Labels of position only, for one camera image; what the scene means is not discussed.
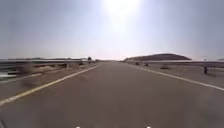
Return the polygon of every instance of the highway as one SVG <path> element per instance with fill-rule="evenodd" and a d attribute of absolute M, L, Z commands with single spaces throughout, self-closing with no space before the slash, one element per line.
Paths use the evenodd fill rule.
<path fill-rule="evenodd" d="M 223 78 L 154 71 L 107 62 L 54 78 L 37 76 L 32 88 L 19 89 L 27 79 L 0 84 L 0 119 L 7 128 L 224 127 Z"/>

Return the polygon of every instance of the hill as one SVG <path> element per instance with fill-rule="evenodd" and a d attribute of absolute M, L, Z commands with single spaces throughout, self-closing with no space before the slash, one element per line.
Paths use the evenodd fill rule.
<path fill-rule="evenodd" d="M 165 54 L 155 54 L 148 56 L 126 58 L 125 61 L 127 60 L 147 61 L 147 60 L 191 60 L 191 59 L 181 55 L 165 53 Z"/>

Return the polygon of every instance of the sun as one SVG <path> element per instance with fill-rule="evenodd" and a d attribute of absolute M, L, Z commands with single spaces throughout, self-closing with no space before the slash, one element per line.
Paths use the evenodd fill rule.
<path fill-rule="evenodd" d="M 138 11 L 140 0 L 102 0 L 112 18 L 130 17 Z"/>

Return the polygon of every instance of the hazy sky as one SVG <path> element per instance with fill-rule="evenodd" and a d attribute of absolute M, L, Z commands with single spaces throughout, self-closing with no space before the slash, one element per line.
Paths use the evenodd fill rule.
<path fill-rule="evenodd" d="M 224 58 L 223 0 L 0 0 L 0 58 Z"/>

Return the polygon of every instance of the asphalt road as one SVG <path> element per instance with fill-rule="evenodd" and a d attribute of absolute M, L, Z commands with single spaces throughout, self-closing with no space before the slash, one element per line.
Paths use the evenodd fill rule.
<path fill-rule="evenodd" d="M 110 62 L 0 107 L 7 128 L 223 128 L 224 92 Z"/>

